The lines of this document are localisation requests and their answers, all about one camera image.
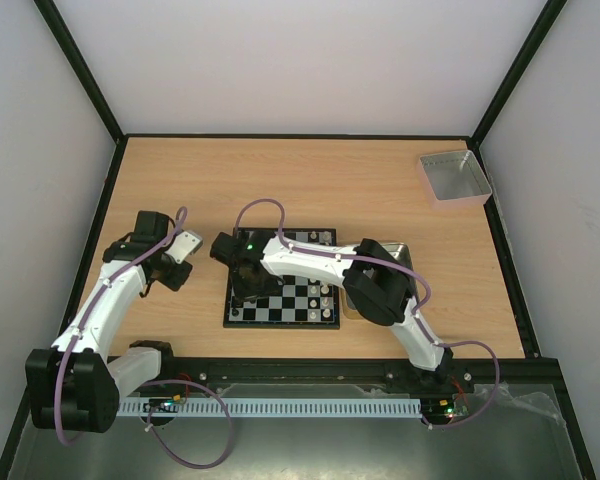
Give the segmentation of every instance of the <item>chess board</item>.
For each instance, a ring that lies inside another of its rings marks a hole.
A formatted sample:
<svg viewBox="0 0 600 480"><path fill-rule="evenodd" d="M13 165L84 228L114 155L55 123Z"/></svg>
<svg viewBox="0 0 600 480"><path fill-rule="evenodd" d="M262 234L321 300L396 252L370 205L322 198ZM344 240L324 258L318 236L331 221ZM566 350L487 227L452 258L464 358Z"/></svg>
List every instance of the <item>chess board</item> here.
<svg viewBox="0 0 600 480"><path fill-rule="evenodd" d="M240 228L239 234L251 235L255 229ZM332 228L285 228L285 237L299 242L336 245ZM284 276L281 295L240 304L227 281L225 327L265 328L340 328L338 288L304 277Z"/></svg>

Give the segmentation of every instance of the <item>wooden table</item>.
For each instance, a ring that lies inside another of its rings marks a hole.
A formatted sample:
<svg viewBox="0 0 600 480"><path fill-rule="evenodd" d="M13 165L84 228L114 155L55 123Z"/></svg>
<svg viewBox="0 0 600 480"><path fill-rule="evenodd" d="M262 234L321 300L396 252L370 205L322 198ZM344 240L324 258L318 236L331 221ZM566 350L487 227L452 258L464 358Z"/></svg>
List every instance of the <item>wooden table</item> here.
<svg viewBox="0 0 600 480"><path fill-rule="evenodd" d="M341 318L339 330L227 329L222 326L227 268L209 257L240 208L273 197L288 227L333 227L340 244L369 237L409 246L433 298L423 309L448 341L481 340L502 358L522 358L520 338L484 210L434 212L415 176L422 154L464 149L461 141L131 138L107 211L83 300L102 252L133 228L138 210L175 215L205 239L190 258L194 272L178 293L154 285L131 307L112 355L135 340L164 340L184 357L404 358L386 328ZM259 205L245 226L274 227L278 210ZM458 358L484 358L479 347Z"/></svg>

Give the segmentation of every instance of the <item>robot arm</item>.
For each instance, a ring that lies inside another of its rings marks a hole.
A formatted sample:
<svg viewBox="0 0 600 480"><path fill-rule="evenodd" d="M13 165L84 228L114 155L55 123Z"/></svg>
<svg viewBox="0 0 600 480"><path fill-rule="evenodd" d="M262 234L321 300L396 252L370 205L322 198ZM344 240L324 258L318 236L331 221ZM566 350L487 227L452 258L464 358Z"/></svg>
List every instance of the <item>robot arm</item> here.
<svg viewBox="0 0 600 480"><path fill-rule="evenodd" d="M378 242L364 239L360 245L345 247L290 242L285 245L267 231L256 231L248 238L220 233L211 246L211 256L229 267L239 299L249 301L275 294L283 275L320 280L344 288L364 318L389 327L414 367L439 373L441 365L450 360L451 351L435 345L436 341L442 342L421 312L412 313L417 295L413 279L389 267L351 258L372 257L398 263ZM312 255L304 253L304 249L330 255ZM418 321L431 338L427 338Z"/></svg>
<svg viewBox="0 0 600 480"><path fill-rule="evenodd" d="M185 258L202 246L202 238L192 231L181 231L167 247L114 280L110 278L156 246L166 236L169 221L167 215L139 212L134 231L105 251L98 281L71 324L50 349L34 350L29 355L25 370L36 427L54 428L58 365L74 336L78 340L71 350L62 387L62 423L67 429L106 431L115 419L119 400L160 374L165 357L172 355L169 344L136 342L107 365L111 343L131 303L138 295L146 296L155 281L173 291L180 289L193 268ZM103 286L106 289L99 294ZM80 328L85 316L86 323Z"/></svg>

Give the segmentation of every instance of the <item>white wall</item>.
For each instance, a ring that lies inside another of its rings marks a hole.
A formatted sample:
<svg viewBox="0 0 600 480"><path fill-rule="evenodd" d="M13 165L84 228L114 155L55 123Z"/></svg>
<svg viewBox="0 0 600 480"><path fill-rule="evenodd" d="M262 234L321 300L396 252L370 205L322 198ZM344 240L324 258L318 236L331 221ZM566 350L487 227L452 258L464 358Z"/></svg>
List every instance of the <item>white wall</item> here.
<svg viewBox="0 0 600 480"><path fill-rule="evenodd" d="M600 478L600 0L571 0L483 146L544 355Z"/></svg>
<svg viewBox="0 0 600 480"><path fill-rule="evenodd" d="M0 1L0 454L57 333L113 142L32 1Z"/></svg>
<svg viewBox="0 0 600 480"><path fill-rule="evenodd" d="M470 135L545 0L57 0L125 132Z"/></svg>

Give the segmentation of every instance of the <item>black metal frame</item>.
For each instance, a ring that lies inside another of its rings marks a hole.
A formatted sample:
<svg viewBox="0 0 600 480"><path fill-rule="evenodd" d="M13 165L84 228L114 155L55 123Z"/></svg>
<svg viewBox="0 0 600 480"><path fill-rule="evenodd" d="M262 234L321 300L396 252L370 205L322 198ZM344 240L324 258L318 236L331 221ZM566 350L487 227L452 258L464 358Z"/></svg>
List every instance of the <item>black metal frame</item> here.
<svg viewBox="0 0 600 480"><path fill-rule="evenodd" d="M122 162L127 141L130 137L191 137L191 138L268 138L268 139L342 139L342 140L464 140L484 168L480 155L480 144L484 141L498 114L515 89L524 71L546 37L567 0L548 0L535 25L516 56L507 75L485 112L472 137L467 136L419 136L419 135L266 135L266 134L134 134L124 135L100 88L91 74L84 58L80 54L71 34L64 23L53 0L34 0L58 44L73 67L103 123L117 143L109 175L105 182L100 202L96 210L91 230L87 239L76 279L69 297L67 309L61 325L66 328L70 318L75 315L95 248L102 230L109 201L113 193L120 164ZM485 215L491 229L498 261L504 277L507 293L515 316L516 325L525 352L525 359L500 361L502 379L518 384L551 384L556 392L559 407L567 421L567 428L576 454L582 475L587 480L595 478L593 466L589 459L578 421L567 392L562 372L557 360L542 358L533 325L524 301L511 252L506 241L502 222L493 199L485 205ZM305 360L305 359L215 359L215 358L178 358L174 360L180 370L199 376L205 373L206 383L223 385L229 379L239 378L241 381L275 381L284 376L285 381L305 383L317 381L322 383L342 383L340 377L349 378L356 384L381 384L388 389L395 388L396 377L400 377L404 369L409 367L405 360ZM490 360L454 360L457 368L471 371L474 383L493 383L494 365ZM20 441L22 430L29 413L28 394L24 393L18 408L5 449L0 459L0 479L8 476L15 452Z"/></svg>

